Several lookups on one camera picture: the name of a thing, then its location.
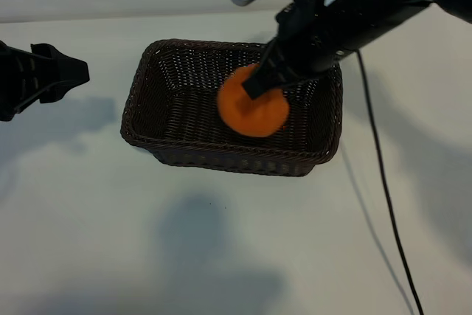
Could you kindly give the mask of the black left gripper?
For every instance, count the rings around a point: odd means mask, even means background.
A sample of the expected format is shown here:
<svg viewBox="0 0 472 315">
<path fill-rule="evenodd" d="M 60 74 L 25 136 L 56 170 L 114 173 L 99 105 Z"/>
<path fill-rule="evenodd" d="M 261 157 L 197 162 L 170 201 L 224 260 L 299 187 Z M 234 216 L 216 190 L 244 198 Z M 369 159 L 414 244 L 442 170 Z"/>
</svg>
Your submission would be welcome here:
<svg viewBox="0 0 472 315">
<path fill-rule="evenodd" d="M 1 121 L 9 122 L 14 112 L 22 112 L 35 101 L 54 103 L 68 91 L 90 81 L 88 64 L 71 58 L 50 44 L 31 44 L 31 52 L 13 49 L 13 57 L 28 78 L 14 99 L 13 62 L 10 48 L 1 42 Z"/>
</svg>

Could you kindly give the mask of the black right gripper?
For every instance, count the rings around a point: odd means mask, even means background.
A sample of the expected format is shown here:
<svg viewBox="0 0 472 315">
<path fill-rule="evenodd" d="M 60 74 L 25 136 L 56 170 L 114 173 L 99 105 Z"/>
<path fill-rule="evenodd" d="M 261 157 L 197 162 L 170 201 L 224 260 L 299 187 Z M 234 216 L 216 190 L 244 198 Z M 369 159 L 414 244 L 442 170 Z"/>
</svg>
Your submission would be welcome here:
<svg viewBox="0 0 472 315">
<path fill-rule="evenodd" d="M 252 100 L 302 85 L 372 42 L 372 0 L 293 0 L 277 35 L 243 81 Z"/>
</svg>

